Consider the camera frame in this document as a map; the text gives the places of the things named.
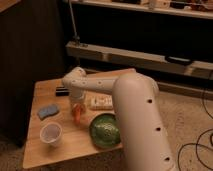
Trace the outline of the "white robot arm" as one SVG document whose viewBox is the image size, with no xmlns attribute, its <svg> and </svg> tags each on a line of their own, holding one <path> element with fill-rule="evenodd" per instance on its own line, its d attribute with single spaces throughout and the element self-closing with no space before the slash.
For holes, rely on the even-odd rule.
<svg viewBox="0 0 213 171">
<path fill-rule="evenodd" d="M 62 84 L 73 102 L 82 99 L 85 90 L 112 96 L 129 171 L 178 171 L 156 102 L 158 85 L 152 78 L 135 70 L 88 77 L 76 67 L 62 78 Z"/>
</svg>

